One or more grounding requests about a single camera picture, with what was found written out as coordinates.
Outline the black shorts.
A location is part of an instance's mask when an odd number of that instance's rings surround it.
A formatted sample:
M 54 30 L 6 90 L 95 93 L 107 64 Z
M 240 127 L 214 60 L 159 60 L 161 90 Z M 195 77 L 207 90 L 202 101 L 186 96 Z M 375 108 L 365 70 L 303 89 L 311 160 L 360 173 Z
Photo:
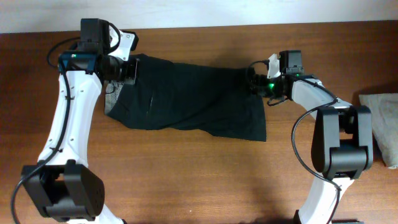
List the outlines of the black shorts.
M 105 115 L 130 129 L 200 129 L 213 136 L 266 141 L 263 100 L 246 81 L 250 68 L 216 68 L 135 56 L 133 85 L 111 82 Z

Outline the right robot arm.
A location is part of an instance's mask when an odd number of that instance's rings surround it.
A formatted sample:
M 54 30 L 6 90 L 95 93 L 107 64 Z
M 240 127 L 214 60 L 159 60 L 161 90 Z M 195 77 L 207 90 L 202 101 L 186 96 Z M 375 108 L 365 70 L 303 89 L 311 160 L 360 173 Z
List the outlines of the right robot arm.
M 305 108 L 292 127 L 290 139 L 296 158 L 314 180 L 293 222 L 332 223 L 347 189 L 373 164 L 371 110 L 341 100 L 317 77 L 304 74 L 300 68 L 278 69 L 267 75 L 252 73 L 252 68 L 246 69 L 245 80 L 255 93 L 270 100 L 290 100 Z M 312 167 L 303 161 L 296 145 L 298 125 L 307 116 L 315 120 Z

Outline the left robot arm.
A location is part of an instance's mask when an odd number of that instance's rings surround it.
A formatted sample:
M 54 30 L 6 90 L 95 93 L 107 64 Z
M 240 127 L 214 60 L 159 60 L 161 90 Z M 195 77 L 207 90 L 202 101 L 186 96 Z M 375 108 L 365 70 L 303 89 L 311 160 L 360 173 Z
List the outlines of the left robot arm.
M 102 19 L 82 19 L 80 35 L 61 53 L 52 127 L 35 165 L 22 168 L 25 188 L 42 217 L 60 223 L 121 223 L 105 205 L 103 181 L 88 167 L 91 120 L 104 82 L 133 84 L 138 36 Z

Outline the grey folded cloth right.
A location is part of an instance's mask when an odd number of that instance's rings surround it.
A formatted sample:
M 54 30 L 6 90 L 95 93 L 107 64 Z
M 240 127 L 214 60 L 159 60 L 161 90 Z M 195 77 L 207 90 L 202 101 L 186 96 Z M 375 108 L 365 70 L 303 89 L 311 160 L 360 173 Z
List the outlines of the grey folded cloth right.
M 371 110 L 373 135 L 389 169 L 397 169 L 397 93 L 359 95 Z

